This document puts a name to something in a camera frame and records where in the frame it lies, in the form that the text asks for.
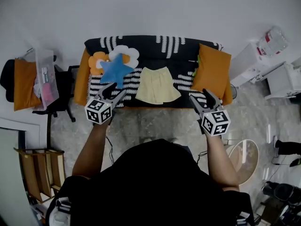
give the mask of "marble floor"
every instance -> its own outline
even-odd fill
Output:
[[[267,87],[264,83],[247,83],[238,90],[238,96],[232,104],[225,107],[231,118],[228,133],[223,139],[251,139],[259,148],[259,163],[253,176],[240,186],[242,192],[251,196],[252,205],[258,205],[262,198],[263,179],[285,182],[290,172],[288,166],[276,166],[271,163],[276,155],[272,144],[267,144],[267,125],[271,125],[272,133],[283,141],[301,142],[300,107],[293,105],[288,99],[265,100]],[[59,112],[51,122],[51,145],[65,151],[66,176],[71,175],[72,167],[90,133],[92,124],[86,120],[84,108],[75,103],[71,111],[76,118],[72,123],[67,112]],[[188,145],[194,159],[206,150],[206,138],[200,134],[197,123],[198,116],[190,109],[119,109],[107,136],[113,144],[113,157],[118,157],[145,138],[178,138],[183,145]],[[110,144],[106,141],[103,170],[111,165],[109,158]],[[207,156],[200,158],[199,167],[208,173]]]

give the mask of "orange flower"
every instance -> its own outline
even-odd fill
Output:
[[[93,56],[89,58],[89,67],[90,67],[90,73],[92,75],[100,75],[103,74],[103,68],[100,65],[101,61],[107,61],[109,60],[109,55],[107,55],[104,52],[95,52]]]

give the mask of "blue star plush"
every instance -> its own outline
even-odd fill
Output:
[[[123,88],[123,77],[134,71],[133,68],[124,65],[122,54],[118,54],[111,62],[100,62],[103,67],[104,74],[100,83],[117,83],[119,89]]]

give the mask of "black shirt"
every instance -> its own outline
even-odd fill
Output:
[[[58,197],[71,201],[71,226],[198,223],[236,225],[253,214],[248,194],[224,192],[182,147],[160,139],[130,148],[90,180],[72,176]]]

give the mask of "white flower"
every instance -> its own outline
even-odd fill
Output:
[[[130,57],[130,61],[125,65],[133,69],[135,69],[138,66],[139,62],[137,59],[139,57],[139,52],[135,48],[129,48],[126,45],[118,45],[114,48],[113,51],[109,53],[109,59],[112,61],[113,59],[116,58],[118,54],[124,54]]]

